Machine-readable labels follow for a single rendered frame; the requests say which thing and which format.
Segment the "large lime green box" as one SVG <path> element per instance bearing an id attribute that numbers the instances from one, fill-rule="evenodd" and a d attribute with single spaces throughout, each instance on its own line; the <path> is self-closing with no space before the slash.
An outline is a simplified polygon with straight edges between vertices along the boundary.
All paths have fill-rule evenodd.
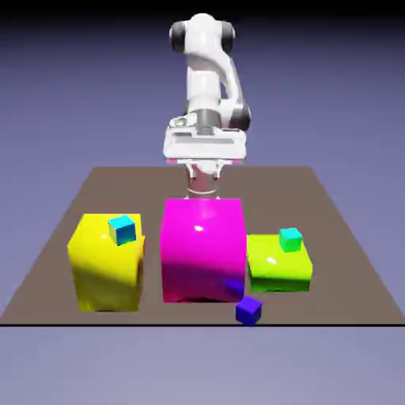
<path id="1" fill-rule="evenodd" d="M 247 241 L 247 258 L 251 291 L 308 292 L 312 279 L 312 262 L 302 241 L 298 252 L 284 252 L 278 234 L 251 234 Z"/>

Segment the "small blue cube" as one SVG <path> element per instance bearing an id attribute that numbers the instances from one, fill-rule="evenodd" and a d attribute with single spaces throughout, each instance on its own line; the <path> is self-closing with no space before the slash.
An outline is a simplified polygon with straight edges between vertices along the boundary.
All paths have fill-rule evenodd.
<path id="1" fill-rule="evenodd" d="M 235 308 L 236 321 L 249 327 L 254 327 L 262 314 L 262 302 L 249 296 L 244 296 Z"/>

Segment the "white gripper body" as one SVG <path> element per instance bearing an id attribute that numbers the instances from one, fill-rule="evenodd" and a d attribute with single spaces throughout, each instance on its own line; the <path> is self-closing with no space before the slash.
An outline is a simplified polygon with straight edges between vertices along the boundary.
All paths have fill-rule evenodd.
<path id="1" fill-rule="evenodd" d="M 196 127 L 168 127 L 163 154 L 169 160 L 225 160 L 246 158 L 246 133 L 213 128 L 213 134 L 197 133 Z"/>

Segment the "small turquoise green cube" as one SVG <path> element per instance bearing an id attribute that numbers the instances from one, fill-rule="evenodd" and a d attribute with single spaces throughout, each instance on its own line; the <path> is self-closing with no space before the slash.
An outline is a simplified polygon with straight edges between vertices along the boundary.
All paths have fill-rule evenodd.
<path id="1" fill-rule="evenodd" d="M 301 250 L 303 236 L 297 228 L 284 228 L 279 230 L 278 242 L 281 249 L 286 252 L 298 252 Z"/>

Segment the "small cyan cube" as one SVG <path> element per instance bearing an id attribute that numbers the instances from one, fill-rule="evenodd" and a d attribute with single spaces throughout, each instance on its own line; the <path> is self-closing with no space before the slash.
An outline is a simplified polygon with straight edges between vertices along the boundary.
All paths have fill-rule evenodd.
<path id="1" fill-rule="evenodd" d="M 108 219 L 109 235 L 117 246 L 136 241 L 135 222 L 126 214 Z"/>

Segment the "large magenta box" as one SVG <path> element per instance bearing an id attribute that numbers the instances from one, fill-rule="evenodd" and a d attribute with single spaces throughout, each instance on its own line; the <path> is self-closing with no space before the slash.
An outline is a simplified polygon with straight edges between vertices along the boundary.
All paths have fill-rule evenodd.
<path id="1" fill-rule="evenodd" d="M 240 301 L 247 266 L 241 200 L 167 199 L 160 258 L 165 303 Z"/>

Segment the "large yellow box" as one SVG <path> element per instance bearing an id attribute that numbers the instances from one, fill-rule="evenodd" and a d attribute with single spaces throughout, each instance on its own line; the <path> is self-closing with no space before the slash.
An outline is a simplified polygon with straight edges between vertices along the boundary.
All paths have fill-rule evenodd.
<path id="1" fill-rule="evenodd" d="M 136 312 L 142 292 L 146 237 L 140 214 L 126 214 L 136 241 L 117 246 L 108 219 L 123 214 L 83 214 L 67 245 L 78 308 L 82 312 Z"/>

